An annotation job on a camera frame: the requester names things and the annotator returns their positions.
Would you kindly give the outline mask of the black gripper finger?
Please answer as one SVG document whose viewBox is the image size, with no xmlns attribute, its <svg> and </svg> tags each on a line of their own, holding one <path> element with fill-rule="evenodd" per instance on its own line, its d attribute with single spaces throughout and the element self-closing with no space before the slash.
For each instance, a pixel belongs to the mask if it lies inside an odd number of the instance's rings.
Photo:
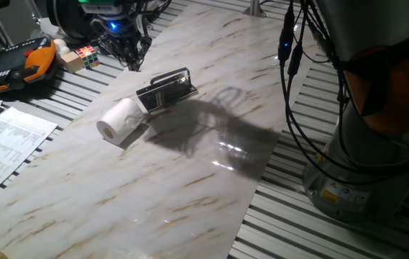
<svg viewBox="0 0 409 259">
<path fill-rule="evenodd" d="M 103 47 L 110 55 L 119 61 L 121 66 L 128 68 L 130 71 L 134 70 L 134 65 L 129 57 L 129 53 L 126 53 L 118 42 L 104 40 Z"/>
<path fill-rule="evenodd" d="M 134 55 L 134 71 L 139 71 L 141 65 L 144 62 L 144 57 L 147 54 L 150 46 L 152 45 L 152 38 L 148 36 L 141 36 L 137 46 L 135 48 L 135 55 Z"/>
</svg>

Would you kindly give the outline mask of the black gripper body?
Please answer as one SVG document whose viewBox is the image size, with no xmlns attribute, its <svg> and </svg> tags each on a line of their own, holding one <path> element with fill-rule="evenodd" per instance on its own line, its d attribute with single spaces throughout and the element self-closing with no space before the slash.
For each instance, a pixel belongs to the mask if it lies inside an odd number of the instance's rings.
<svg viewBox="0 0 409 259">
<path fill-rule="evenodd" d="M 98 14 L 97 18 L 101 22 L 101 36 L 98 44 L 100 47 L 109 50 L 110 44 L 121 50 L 131 48 L 141 50 L 141 33 L 137 24 L 136 14 L 103 15 Z"/>
</svg>

